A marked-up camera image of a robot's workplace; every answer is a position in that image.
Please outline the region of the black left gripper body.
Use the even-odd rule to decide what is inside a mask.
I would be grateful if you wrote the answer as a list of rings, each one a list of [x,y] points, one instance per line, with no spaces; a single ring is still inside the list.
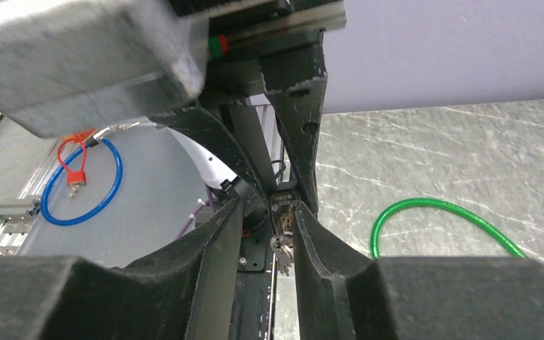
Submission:
[[[206,64],[202,96],[245,103],[262,94],[258,61],[319,42],[346,25],[342,1],[170,1],[182,19],[203,19],[221,53]]]

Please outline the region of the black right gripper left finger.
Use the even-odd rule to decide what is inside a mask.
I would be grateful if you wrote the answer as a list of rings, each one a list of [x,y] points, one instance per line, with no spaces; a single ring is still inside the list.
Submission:
[[[125,268],[0,257],[0,339],[226,339],[242,204]]]

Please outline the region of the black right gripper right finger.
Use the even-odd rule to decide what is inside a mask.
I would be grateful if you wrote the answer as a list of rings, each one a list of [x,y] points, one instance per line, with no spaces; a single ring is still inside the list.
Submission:
[[[372,260],[293,210],[302,339],[544,339],[544,265],[516,257]]]

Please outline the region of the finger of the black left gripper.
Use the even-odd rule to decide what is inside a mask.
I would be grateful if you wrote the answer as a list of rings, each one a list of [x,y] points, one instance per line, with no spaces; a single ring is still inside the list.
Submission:
[[[260,176],[248,164],[247,156],[230,132],[225,110],[234,104],[207,109],[198,104],[185,108],[149,113],[147,117],[172,129],[174,137],[189,153],[202,180],[210,187],[222,190],[238,176],[267,198]]]
[[[323,45],[313,43],[265,57],[259,61],[259,69],[300,197],[317,214],[315,164],[328,81]]]

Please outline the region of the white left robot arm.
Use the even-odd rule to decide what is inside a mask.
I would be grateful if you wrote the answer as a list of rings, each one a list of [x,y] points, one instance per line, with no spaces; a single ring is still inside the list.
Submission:
[[[295,174],[299,199],[317,213],[315,161],[328,83],[324,34],[346,25],[342,1],[174,1],[189,18],[209,21],[212,58],[205,88],[180,109],[148,118],[171,128],[204,182],[247,188],[262,213],[276,192],[271,160],[248,97],[263,94]]]

